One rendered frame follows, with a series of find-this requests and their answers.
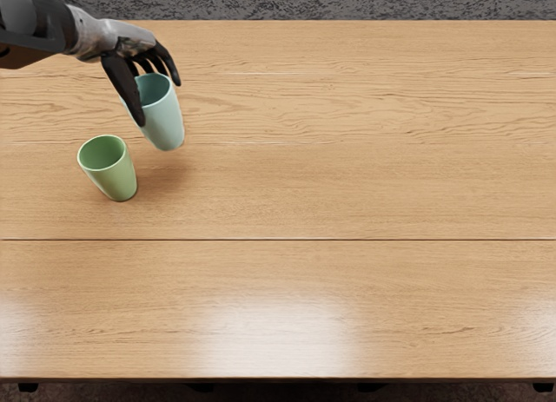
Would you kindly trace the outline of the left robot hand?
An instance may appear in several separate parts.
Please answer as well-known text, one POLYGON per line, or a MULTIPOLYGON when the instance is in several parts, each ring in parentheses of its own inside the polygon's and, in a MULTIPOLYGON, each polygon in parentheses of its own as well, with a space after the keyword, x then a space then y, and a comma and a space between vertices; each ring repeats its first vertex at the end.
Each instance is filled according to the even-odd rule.
POLYGON ((71 5, 76 26, 76 43, 68 54, 84 63, 99 62, 117 94, 139 127, 146 124, 136 78, 139 69, 158 72, 182 84, 169 51, 147 29, 124 21, 95 18, 71 5))

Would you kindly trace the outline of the light blue cup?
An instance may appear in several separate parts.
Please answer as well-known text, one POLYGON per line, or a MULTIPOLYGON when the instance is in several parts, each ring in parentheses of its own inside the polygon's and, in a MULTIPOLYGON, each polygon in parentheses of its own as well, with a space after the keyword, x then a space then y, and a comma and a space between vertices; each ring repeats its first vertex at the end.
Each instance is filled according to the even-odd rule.
POLYGON ((172 80, 160 73, 143 74, 134 79, 146 124, 139 127, 121 99, 132 122, 157 149, 170 151, 179 148, 184 142, 185 130, 172 80))

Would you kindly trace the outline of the green cup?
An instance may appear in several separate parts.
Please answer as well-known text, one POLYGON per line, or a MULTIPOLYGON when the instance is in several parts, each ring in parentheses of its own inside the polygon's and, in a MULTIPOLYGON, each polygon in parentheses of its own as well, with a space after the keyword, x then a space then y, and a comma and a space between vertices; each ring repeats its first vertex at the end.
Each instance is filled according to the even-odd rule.
POLYGON ((87 140, 76 158, 82 171, 112 201, 127 201, 136 194, 136 171, 119 136, 98 135, 87 140))

